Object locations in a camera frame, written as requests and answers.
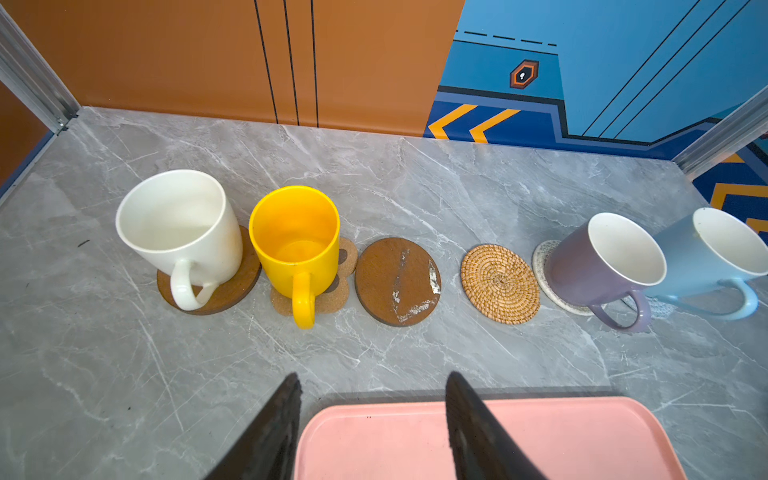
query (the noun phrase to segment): light blue mug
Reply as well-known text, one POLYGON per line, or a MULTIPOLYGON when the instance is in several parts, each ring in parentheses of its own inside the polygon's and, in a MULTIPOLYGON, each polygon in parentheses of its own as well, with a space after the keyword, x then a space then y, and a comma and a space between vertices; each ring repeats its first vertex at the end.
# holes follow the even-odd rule
POLYGON ((667 258, 664 281, 645 290, 647 296, 697 315, 739 320, 759 305, 746 280, 768 274, 768 247, 744 222, 714 208, 700 208, 654 237, 667 258), (680 297, 724 287, 743 295, 740 308, 712 313, 680 301, 680 297))

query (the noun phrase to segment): pink tray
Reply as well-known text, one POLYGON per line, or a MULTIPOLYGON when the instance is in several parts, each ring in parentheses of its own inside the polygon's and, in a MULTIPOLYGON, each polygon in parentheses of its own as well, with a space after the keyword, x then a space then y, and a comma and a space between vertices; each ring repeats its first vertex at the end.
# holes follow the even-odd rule
MULTIPOLYGON (((656 417, 627 397, 485 403, 549 480, 684 480, 656 417)), ((453 478, 445 403, 333 406, 299 440, 296 480, 453 478)))

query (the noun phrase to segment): cork coaster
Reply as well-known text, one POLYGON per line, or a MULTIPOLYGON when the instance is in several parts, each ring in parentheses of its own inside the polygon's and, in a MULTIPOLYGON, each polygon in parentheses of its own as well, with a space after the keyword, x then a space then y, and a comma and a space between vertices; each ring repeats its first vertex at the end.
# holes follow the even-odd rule
POLYGON ((442 283, 426 250, 404 238, 385 238, 362 252, 355 288, 373 318, 390 326, 411 326, 435 309, 442 283))
POLYGON ((472 305, 496 322, 525 323, 540 306, 531 267, 499 245, 480 245, 464 256, 462 285, 472 305))
POLYGON ((541 242, 538 247, 536 247, 536 250, 533 251, 533 259, 531 262, 533 263, 533 274, 538 281, 538 285, 542 290, 544 290, 544 293, 549 297, 550 300, 552 300, 555 305, 559 306, 566 312, 575 313, 576 315, 581 316, 590 316, 592 315, 592 310, 586 306, 573 305, 566 302, 554 292, 552 287, 550 287, 549 283, 547 282, 547 277, 544 275, 544 265, 547 263, 547 258, 549 258, 552 250, 554 250, 555 247, 559 244, 560 240, 546 240, 545 242, 541 242))
MULTIPOLYGON (((315 298, 315 313, 334 313, 341 310, 349 299, 349 282, 357 265, 357 247, 346 238, 339 239, 339 272, 325 292, 315 298)), ((293 301, 272 287, 272 306, 282 316, 293 315, 293 301)))
MULTIPOLYGON (((174 302, 174 296, 170 292, 170 276, 161 271, 157 271, 157 289, 166 302, 174 308, 190 315, 211 315, 212 313, 223 312, 224 310, 237 305, 250 292, 256 280, 261 273, 261 263, 253 244, 250 242, 248 229, 240 225, 240 236, 243 239, 243 259, 240 261, 240 268, 229 281, 222 283, 216 288, 210 300, 197 310, 182 310, 174 302)), ((192 291, 197 295, 203 289, 202 286, 192 286, 192 291)))

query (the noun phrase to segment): mug handle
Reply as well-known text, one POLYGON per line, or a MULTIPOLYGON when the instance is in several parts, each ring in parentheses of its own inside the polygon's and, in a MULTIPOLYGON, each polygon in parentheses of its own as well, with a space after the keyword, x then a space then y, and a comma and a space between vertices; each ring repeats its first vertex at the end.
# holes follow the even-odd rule
POLYGON ((645 298, 645 295, 641 290, 630 290, 629 295, 634 300, 635 305, 637 305, 637 317, 634 319, 634 323, 629 326, 621 326, 616 323, 600 305, 587 305, 587 307, 592 310, 592 313, 594 313, 602 323, 605 323, 612 329, 626 333, 645 332, 646 327, 650 323, 650 305, 648 304, 648 299, 645 298))
POLYGON ((309 272, 293 276, 293 320, 300 329, 315 326, 315 294, 310 289, 309 272))
POLYGON ((218 283, 204 283, 203 289, 195 297, 190 281, 190 270, 193 264, 192 260, 183 258, 176 262, 174 271, 170 274, 170 293, 174 296, 176 305, 186 311, 202 308, 219 286, 218 283))
POLYGON ((744 280, 740 278, 731 278, 728 280, 721 280, 717 283, 721 286, 729 286, 731 288, 735 288, 741 292, 743 302, 738 310, 734 310, 731 313, 714 313, 708 310, 696 308, 695 306, 688 305, 687 303, 683 303, 677 298, 676 295, 661 295, 657 296, 656 299, 665 303, 669 303, 670 305, 679 306, 681 309, 688 310, 691 313, 696 313, 697 315, 712 320, 741 320, 742 318, 748 317, 755 313, 755 310, 757 310, 760 302, 757 299, 757 294, 755 291, 752 290, 752 287, 747 285, 744 280))

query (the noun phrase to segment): purple mug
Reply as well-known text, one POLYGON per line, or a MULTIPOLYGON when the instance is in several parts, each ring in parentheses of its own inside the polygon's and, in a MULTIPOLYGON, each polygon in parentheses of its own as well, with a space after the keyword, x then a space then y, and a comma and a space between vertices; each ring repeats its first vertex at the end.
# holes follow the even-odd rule
POLYGON ((568 303, 585 305, 610 328, 642 332, 650 323, 643 289, 667 275, 667 261, 656 240, 643 228, 617 214, 597 214, 560 242, 544 266, 555 294, 568 303), (616 323, 601 307, 631 296, 637 318, 629 326, 616 323))

